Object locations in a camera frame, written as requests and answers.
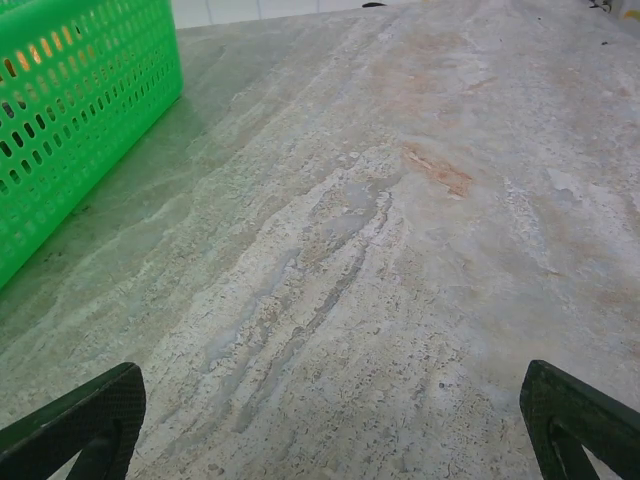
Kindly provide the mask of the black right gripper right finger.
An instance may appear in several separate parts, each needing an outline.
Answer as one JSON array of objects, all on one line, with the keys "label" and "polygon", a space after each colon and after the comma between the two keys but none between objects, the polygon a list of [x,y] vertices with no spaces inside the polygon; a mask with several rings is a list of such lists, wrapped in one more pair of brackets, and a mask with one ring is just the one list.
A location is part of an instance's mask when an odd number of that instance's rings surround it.
[{"label": "black right gripper right finger", "polygon": [[640,412],[544,360],[529,363],[519,405],[544,480],[601,480],[589,455],[640,480]]}]

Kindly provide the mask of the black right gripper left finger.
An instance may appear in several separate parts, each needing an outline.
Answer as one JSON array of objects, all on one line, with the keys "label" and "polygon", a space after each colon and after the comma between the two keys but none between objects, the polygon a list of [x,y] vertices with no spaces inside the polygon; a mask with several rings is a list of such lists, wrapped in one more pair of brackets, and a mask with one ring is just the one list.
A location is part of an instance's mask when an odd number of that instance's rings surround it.
[{"label": "black right gripper left finger", "polygon": [[121,363],[0,430],[0,480],[125,480],[146,412],[141,369]]}]

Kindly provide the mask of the green perforated plastic basket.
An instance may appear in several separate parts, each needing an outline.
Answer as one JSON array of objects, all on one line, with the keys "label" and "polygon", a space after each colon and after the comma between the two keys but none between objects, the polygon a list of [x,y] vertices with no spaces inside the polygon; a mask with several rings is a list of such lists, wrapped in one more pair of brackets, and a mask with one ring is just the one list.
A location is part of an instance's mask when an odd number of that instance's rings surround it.
[{"label": "green perforated plastic basket", "polygon": [[0,0],[0,288],[182,88],[170,0]]}]

